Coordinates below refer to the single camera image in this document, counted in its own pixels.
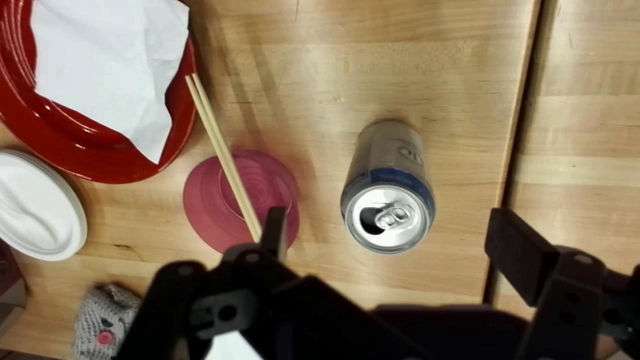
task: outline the can opening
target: can opening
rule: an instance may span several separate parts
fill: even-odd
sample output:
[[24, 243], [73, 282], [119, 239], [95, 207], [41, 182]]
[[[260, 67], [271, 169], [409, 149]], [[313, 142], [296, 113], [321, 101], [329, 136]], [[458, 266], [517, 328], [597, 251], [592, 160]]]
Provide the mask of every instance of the can opening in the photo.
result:
[[362, 207], [359, 223], [362, 223], [364, 231], [367, 231], [367, 233], [381, 233], [384, 231], [384, 227], [380, 227], [376, 223], [377, 214], [380, 214], [380, 207]]

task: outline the can top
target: can top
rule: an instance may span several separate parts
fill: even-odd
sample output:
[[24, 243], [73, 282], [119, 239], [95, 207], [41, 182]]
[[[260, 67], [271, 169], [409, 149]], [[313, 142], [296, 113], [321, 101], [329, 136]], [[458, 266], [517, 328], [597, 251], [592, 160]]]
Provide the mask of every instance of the can top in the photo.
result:
[[431, 214], [409, 190], [394, 183], [362, 187], [344, 207], [352, 236], [365, 247], [397, 254], [426, 233]]

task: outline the wooden table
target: wooden table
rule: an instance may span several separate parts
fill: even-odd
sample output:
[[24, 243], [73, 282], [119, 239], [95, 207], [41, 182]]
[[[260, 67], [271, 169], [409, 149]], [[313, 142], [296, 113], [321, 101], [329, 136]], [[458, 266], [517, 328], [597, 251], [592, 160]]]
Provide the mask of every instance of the wooden table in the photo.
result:
[[[191, 1], [201, 78], [238, 149], [264, 149], [297, 180], [301, 227], [287, 266], [362, 306], [477, 302], [487, 211], [501, 197], [534, 0], [216, 0]], [[438, 217], [403, 255], [349, 239], [337, 197], [357, 132], [403, 118], [423, 136]], [[14, 142], [0, 127], [2, 144]], [[187, 171], [212, 148], [200, 125], [184, 153], [139, 183], [71, 180], [90, 220], [78, 255], [19, 255], [32, 298], [0, 347], [67, 355], [84, 292], [139, 293], [157, 266], [220, 257], [182, 211]]]
[[[640, 4], [551, 0], [511, 207], [549, 241], [640, 262]], [[529, 314], [501, 283], [499, 307]]]

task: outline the black object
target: black object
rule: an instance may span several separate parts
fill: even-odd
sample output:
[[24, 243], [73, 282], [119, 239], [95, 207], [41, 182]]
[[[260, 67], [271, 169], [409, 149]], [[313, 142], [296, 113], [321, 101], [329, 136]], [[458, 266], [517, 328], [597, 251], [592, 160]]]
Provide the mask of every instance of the black object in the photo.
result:
[[640, 335], [640, 270], [622, 275], [580, 250], [556, 247], [508, 210], [493, 210], [485, 254], [538, 311], [531, 322], [487, 306], [380, 306], [372, 311], [280, 259], [286, 211], [267, 214], [258, 243], [228, 250], [217, 267], [164, 266], [128, 331], [119, 360], [205, 355], [240, 329], [277, 360], [588, 360], [595, 335], [631, 355]]

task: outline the silver can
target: silver can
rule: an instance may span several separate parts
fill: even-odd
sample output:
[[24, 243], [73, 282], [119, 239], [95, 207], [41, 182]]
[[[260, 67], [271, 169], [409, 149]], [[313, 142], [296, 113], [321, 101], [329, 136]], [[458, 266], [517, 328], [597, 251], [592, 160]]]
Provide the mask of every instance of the silver can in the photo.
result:
[[339, 210], [364, 247], [406, 251], [429, 230], [435, 201], [422, 153], [418, 132], [397, 120], [373, 121], [357, 136]]

